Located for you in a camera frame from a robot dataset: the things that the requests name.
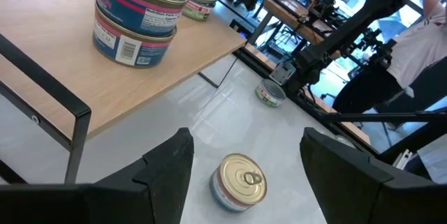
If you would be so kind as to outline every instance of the black frame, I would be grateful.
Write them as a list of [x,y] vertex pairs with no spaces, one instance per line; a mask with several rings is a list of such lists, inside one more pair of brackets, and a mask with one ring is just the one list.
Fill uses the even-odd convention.
[[[46,133],[48,133],[48,135],[58,141],[60,145],[70,152],[64,181],[66,184],[74,184],[78,174],[82,151],[84,149],[87,130],[90,123],[90,107],[1,34],[0,54],[40,86],[58,103],[63,105],[75,117],[73,136],[70,140],[42,114],[20,98],[20,96],[6,84],[0,81],[0,94],[7,98],[15,107],[31,118]],[[16,174],[1,160],[0,176],[10,184],[26,183],[20,175]]]

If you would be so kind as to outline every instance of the wooden table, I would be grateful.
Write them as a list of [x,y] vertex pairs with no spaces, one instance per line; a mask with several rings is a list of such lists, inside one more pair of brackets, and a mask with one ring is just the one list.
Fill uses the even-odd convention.
[[[280,2],[293,10],[296,15],[307,16],[307,14],[309,13],[309,11],[304,6],[302,6],[295,0],[280,0]],[[309,41],[311,44],[317,44],[324,40],[324,38],[316,33],[312,28],[309,28],[306,25],[302,26],[302,23],[298,21],[296,16],[289,13],[275,1],[265,0],[264,8],[267,10],[268,13],[267,15],[265,15],[265,17],[251,36],[249,43],[251,43],[252,45],[255,44],[256,40],[262,34],[264,28],[267,26],[272,17],[276,17],[278,20],[292,29],[299,27],[296,30],[296,33],[302,36],[306,41]],[[320,31],[332,31],[331,27],[320,20],[315,21],[312,26]],[[337,59],[340,56],[340,52],[336,51],[334,54],[332,54],[331,59]]]
[[[245,42],[213,15],[206,22],[181,17],[177,35],[157,67],[129,68],[106,59],[95,49],[94,2],[0,1],[0,33],[91,108],[87,139]],[[73,115],[2,56],[0,80],[72,138]],[[75,175],[79,162],[80,155],[79,160],[70,158],[67,174]],[[73,176],[71,179],[66,176],[66,182],[74,182]]]
[[[256,58],[258,58],[265,66],[267,66],[270,70],[273,70],[276,67],[276,64],[269,60],[262,52],[260,52],[258,49],[256,49],[253,45],[247,44],[245,48],[252,53]],[[308,92],[307,87],[304,87],[305,95],[306,97],[310,98],[311,100],[311,94]],[[316,104],[321,107],[324,111],[327,113],[331,112],[337,112],[332,107],[330,107],[327,103],[323,101],[323,99],[319,98],[318,96],[314,96]],[[371,145],[371,141],[369,140],[369,136],[361,131],[356,125],[352,124],[351,122],[342,122],[342,125],[346,127],[351,133],[355,134],[358,138],[363,140],[363,142],[367,143],[368,145]]]

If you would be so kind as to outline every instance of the barcode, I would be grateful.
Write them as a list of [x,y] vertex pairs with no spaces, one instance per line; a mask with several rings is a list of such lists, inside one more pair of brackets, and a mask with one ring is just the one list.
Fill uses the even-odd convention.
[[121,57],[124,59],[132,60],[136,46],[137,45],[124,42],[123,47],[121,48]]

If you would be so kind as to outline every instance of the metal rod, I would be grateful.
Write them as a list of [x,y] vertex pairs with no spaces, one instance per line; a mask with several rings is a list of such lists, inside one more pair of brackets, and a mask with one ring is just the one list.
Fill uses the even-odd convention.
[[268,22],[272,19],[273,14],[268,12],[267,15],[265,15],[264,19],[261,21],[261,23],[258,25],[258,27],[255,29],[255,31],[252,33],[249,39],[249,43],[251,45],[255,45],[256,40],[259,38],[259,36],[264,31],[264,28],[267,26]]
[[378,113],[378,114],[349,114],[320,112],[324,120],[331,122],[444,122],[447,124],[447,114],[443,112],[414,112],[414,113]]
[[206,75],[204,75],[203,73],[199,72],[197,73],[197,75],[199,75],[201,78],[203,78],[206,82],[208,82],[208,84],[211,84],[214,88],[218,89],[219,85],[217,85],[215,82],[213,82],[210,78],[208,78]]
[[7,164],[0,160],[0,175],[9,184],[27,184],[27,182],[14,172]]
[[269,44],[270,41],[272,41],[274,39],[274,37],[278,34],[279,30],[282,27],[282,22],[280,22],[276,28],[274,28],[274,31],[272,33],[272,35],[270,35],[270,37],[267,39],[267,41],[265,43],[263,43],[262,45],[260,45],[260,47],[258,48],[259,51],[263,52],[265,50],[265,48],[267,47],[267,45]]
[[68,157],[68,165],[65,173],[66,184],[74,184],[76,182],[82,151],[84,150],[85,139],[87,138],[90,117],[91,113],[88,111],[82,115],[78,115],[75,119],[70,156]]

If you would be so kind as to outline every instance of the table leg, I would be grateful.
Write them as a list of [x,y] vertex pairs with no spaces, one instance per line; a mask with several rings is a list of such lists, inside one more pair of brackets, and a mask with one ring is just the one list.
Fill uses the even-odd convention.
[[292,51],[292,55],[297,54],[300,52],[307,44],[307,40],[302,39],[301,42],[296,46],[296,48]]
[[229,72],[231,71],[231,69],[233,68],[233,66],[236,64],[237,58],[233,61],[233,63],[231,64],[230,68],[226,71],[224,77],[222,78],[221,82],[219,84],[216,84],[215,82],[213,82],[210,78],[208,78],[205,74],[199,72],[197,73],[197,75],[199,75],[201,78],[203,78],[206,82],[208,82],[208,84],[211,84],[214,88],[218,89],[222,83],[224,83],[226,76],[228,76]]
[[256,40],[262,34],[262,32],[264,31],[265,27],[267,26],[268,22],[270,22],[272,17],[273,17],[273,14],[270,12],[267,13],[267,15],[265,15],[264,19],[261,21],[261,23],[258,25],[258,27],[255,29],[255,31],[250,36],[249,43],[251,45],[254,46],[254,44],[256,43]]
[[87,138],[90,116],[90,113],[86,113],[76,117],[73,139],[69,148],[70,156],[68,157],[67,171],[65,173],[65,184],[74,184],[76,182],[85,139]]
[[279,30],[280,30],[281,27],[282,27],[282,24],[283,24],[283,23],[280,22],[280,23],[278,24],[278,26],[277,26],[276,28],[274,28],[274,31],[273,31],[272,35],[267,39],[267,41],[266,41],[263,45],[261,45],[261,46],[258,48],[258,50],[259,50],[260,52],[263,52],[263,51],[265,50],[265,48],[267,47],[268,43],[269,43],[271,40],[273,40],[274,37],[278,34]]

